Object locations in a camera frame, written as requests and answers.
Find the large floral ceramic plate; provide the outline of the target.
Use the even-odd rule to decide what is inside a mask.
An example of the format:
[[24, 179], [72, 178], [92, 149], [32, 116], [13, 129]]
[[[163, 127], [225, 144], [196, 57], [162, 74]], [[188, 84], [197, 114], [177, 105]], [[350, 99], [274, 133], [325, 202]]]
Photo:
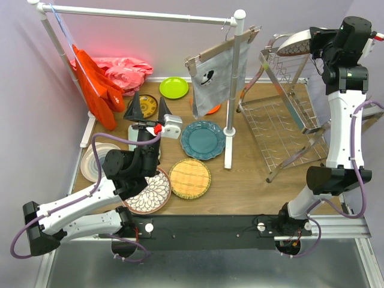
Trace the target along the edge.
[[309, 54], [311, 34], [304, 30], [291, 35], [277, 50], [278, 56], [299, 56]]

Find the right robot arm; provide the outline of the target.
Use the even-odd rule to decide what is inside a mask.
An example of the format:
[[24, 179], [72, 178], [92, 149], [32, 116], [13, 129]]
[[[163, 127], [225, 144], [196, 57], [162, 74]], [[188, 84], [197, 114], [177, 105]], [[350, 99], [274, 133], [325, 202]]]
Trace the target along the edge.
[[286, 203], [271, 226], [283, 235], [309, 229], [309, 214], [332, 197], [362, 188], [372, 172], [365, 169], [361, 152], [362, 110], [367, 104], [368, 69], [359, 64], [367, 44], [382, 35], [371, 22], [347, 16], [338, 29], [311, 27], [289, 37], [278, 56], [311, 54], [323, 62], [322, 80], [331, 111], [331, 136], [326, 164], [307, 170], [306, 186]]

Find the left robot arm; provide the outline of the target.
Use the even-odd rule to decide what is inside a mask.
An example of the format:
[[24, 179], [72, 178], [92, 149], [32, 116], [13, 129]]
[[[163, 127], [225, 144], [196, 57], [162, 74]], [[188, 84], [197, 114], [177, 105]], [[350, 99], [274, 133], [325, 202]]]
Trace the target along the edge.
[[147, 187], [146, 178], [157, 174], [161, 138], [178, 132], [174, 122], [180, 118], [173, 115], [165, 99], [160, 98], [157, 121], [143, 119], [138, 94], [132, 99], [126, 115], [134, 121], [138, 132], [136, 141], [96, 133], [91, 138], [91, 146], [96, 150], [96, 139], [105, 137], [134, 145], [134, 150], [110, 150], [104, 163], [97, 163], [96, 183], [77, 193], [43, 205], [35, 201], [23, 205], [25, 226], [14, 238], [26, 233], [30, 250], [28, 257], [47, 254], [62, 242], [72, 239], [105, 234], [120, 240], [135, 230], [136, 224], [128, 208], [119, 206], [113, 211], [95, 215], [92, 212], [102, 206], [123, 202]]

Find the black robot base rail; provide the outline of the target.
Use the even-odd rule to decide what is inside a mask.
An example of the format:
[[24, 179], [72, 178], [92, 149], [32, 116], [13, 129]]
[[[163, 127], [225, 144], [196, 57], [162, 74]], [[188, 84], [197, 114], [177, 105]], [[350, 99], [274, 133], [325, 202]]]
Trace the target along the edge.
[[156, 250], [273, 250], [278, 238], [311, 236], [308, 220], [277, 215], [134, 215], [139, 243]]

